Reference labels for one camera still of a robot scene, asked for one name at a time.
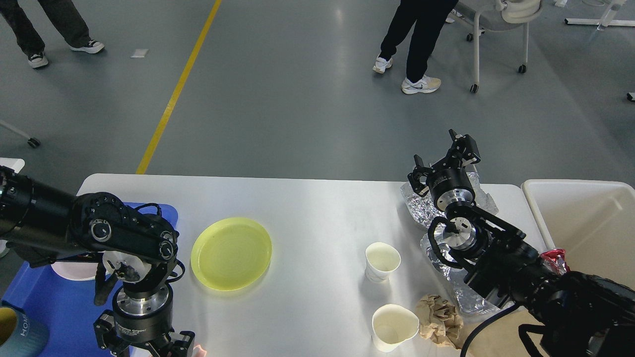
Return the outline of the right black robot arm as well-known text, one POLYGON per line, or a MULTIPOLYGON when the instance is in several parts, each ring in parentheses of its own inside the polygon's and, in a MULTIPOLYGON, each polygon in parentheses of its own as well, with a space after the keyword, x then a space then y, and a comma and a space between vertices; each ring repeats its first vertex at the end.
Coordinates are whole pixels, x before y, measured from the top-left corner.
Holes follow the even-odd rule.
POLYGON ((427 229, 435 256, 445 266, 466 271, 464 282, 499 308, 514 305, 486 319, 467 337, 461 356, 486 327, 520 307, 539 325, 522 324, 519 337, 531 357, 540 352, 530 334, 550 357, 632 357, 634 355, 634 292, 594 274, 556 273, 525 233, 476 204, 466 167, 481 158, 472 136, 449 130, 452 146, 444 158, 426 167, 415 155, 407 178, 415 194, 430 196, 442 213, 427 229))

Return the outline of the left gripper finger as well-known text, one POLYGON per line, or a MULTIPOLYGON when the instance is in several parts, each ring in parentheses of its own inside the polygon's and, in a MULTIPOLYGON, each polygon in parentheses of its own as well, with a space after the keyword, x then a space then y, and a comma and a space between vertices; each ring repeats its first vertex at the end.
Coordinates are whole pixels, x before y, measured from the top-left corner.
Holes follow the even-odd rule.
POLYGON ((195 332, 169 332, 159 338, 159 357, 192 357, 195 332))
POLYGON ((130 356, 130 343, 118 336, 114 323, 95 322, 93 327, 99 348, 109 350, 114 357, 130 356))

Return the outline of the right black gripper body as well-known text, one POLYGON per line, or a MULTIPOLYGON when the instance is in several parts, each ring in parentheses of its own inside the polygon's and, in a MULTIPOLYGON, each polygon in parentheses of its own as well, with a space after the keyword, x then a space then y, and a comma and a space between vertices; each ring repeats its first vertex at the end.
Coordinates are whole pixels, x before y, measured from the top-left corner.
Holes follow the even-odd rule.
POLYGON ((465 168, 437 170, 427 176, 427 187, 433 205, 438 209, 445 209, 454 202, 472 205, 475 201, 475 192, 465 168))

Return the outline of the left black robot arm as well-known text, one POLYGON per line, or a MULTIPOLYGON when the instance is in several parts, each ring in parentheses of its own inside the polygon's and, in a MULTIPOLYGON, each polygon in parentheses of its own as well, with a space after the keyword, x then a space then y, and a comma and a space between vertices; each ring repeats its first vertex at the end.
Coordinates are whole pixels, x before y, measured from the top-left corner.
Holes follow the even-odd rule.
POLYGON ((1 168, 1 238, 32 268, 57 261, 97 264, 94 304, 113 297, 94 323, 98 347, 153 357, 191 357, 195 332, 172 327, 173 289, 185 267, 179 232, 163 215, 143 213, 108 192, 73 196, 1 168))

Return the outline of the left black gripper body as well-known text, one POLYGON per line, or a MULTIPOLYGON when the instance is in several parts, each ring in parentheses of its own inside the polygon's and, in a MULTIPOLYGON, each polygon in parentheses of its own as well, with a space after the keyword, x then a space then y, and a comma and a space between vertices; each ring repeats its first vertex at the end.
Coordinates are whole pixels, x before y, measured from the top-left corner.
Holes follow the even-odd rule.
POLYGON ((159 338, 175 332, 172 310, 173 289, 169 285, 143 298, 130 297, 120 288, 113 298, 113 309, 105 310, 95 322, 114 323, 118 336, 129 342, 129 347, 159 355, 159 338))

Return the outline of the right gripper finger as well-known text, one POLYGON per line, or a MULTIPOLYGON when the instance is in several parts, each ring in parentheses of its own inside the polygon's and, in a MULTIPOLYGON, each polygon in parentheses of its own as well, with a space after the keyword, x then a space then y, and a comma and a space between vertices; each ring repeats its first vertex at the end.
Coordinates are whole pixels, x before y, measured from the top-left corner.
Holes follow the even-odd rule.
POLYGON ((478 144, 472 136, 460 135, 453 129, 449 129, 449 135, 452 145, 443 158, 443 169, 462 169, 481 162, 478 144))
POLYGON ((413 158, 414 167, 412 172, 408 174, 408 181, 416 195, 426 197, 430 190, 426 180, 427 176, 433 174, 433 168, 426 167, 419 155, 414 155, 413 158))

